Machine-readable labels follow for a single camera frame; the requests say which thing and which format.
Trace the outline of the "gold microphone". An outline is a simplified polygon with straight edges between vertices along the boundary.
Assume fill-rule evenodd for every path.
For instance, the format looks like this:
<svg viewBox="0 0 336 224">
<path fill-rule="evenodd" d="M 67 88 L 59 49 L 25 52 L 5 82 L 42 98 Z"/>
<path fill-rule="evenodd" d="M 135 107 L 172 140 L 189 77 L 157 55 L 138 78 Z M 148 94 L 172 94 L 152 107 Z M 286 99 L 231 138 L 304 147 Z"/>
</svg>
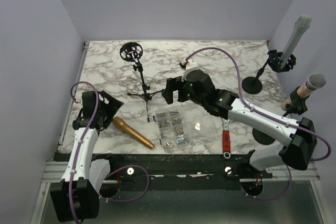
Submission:
<svg viewBox="0 0 336 224">
<path fill-rule="evenodd" d="M 130 136 L 131 138 L 135 139 L 139 143 L 143 144 L 145 147 L 149 149 L 154 148 L 154 144 L 147 139 L 145 136 L 143 136 L 141 133 L 139 133 L 137 130 L 132 128 L 130 125 L 128 125 L 123 119 L 119 117 L 114 117 L 112 119 L 112 123 L 115 127 L 120 129 L 122 132 Z"/>
</svg>

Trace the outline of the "black tripod microphone stand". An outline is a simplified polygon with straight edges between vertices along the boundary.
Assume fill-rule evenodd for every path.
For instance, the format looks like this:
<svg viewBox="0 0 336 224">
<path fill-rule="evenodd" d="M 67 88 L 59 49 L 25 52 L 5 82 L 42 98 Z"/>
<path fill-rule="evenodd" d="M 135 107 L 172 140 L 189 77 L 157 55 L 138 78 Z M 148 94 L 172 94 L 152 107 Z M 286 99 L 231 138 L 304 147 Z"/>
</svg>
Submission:
<svg viewBox="0 0 336 224">
<path fill-rule="evenodd" d="M 140 73 L 141 78 L 141 87 L 142 87 L 142 94 L 136 94 L 136 93 L 127 93 L 127 96 L 135 96 L 140 97 L 145 101 L 146 104 L 146 113 L 147 113 L 147 121 L 150 121 L 149 117 L 149 109 L 148 109 L 148 102 L 152 100 L 152 98 L 158 94 L 162 93 L 164 89 L 155 91 L 152 93 L 148 93 L 150 90 L 150 86 L 145 83 L 144 75 L 143 75 L 143 65 L 140 62 L 141 57 L 143 56 L 143 48 L 142 46 L 137 42 L 127 42 L 124 45 L 122 45 L 120 51 L 119 51 L 120 57 L 122 60 L 126 62 L 132 62 L 133 63 L 133 69 L 135 72 Z"/>
</svg>

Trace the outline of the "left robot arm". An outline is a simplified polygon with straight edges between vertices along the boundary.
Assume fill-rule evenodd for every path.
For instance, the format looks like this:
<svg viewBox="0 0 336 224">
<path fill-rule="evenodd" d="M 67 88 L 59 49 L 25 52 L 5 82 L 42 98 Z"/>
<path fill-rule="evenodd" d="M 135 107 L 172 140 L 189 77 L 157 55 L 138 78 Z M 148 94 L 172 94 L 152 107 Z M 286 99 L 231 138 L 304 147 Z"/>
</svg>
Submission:
<svg viewBox="0 0 336 224">
<path fill-rule="evenodd" d="M 82 93 L 82 109 L 73 121 L 74 145 L 67 168 L 59 182 L 50 186 L 50 196 L 59 222 L 97 217 L 99 190 L 104 179 L 116 175 L 107 159 L 92 160 L 101 131 L 111 123 L 123 102 L 105 91 Z"/>
</svg>

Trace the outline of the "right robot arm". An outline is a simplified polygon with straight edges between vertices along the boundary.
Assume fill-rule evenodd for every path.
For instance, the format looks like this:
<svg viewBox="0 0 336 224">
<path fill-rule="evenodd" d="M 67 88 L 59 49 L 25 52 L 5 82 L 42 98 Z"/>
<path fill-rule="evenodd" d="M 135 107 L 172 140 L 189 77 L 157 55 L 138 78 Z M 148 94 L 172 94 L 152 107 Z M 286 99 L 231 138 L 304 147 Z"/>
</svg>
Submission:
<svg viewBox="0 0 336 224">
<path fill-rule="evenodd" d="M 173 92 L 178 101 L 192 101 L 212 116 L 246 124 L 278 141 L 263 150 L 253 151 L 241 165 L 249 178 L 260 171 L 283 164 L 296 170 L 306 170 L 317 144 L 314 124 L 310 119 L 296 121 L 283 118 L 243 101 L 237 94 L 215 88 L 210 76 L 197 69 L 184 77 L 168 78 L 162 93 L 167 104 L 173 103 Z"/>
</svg>

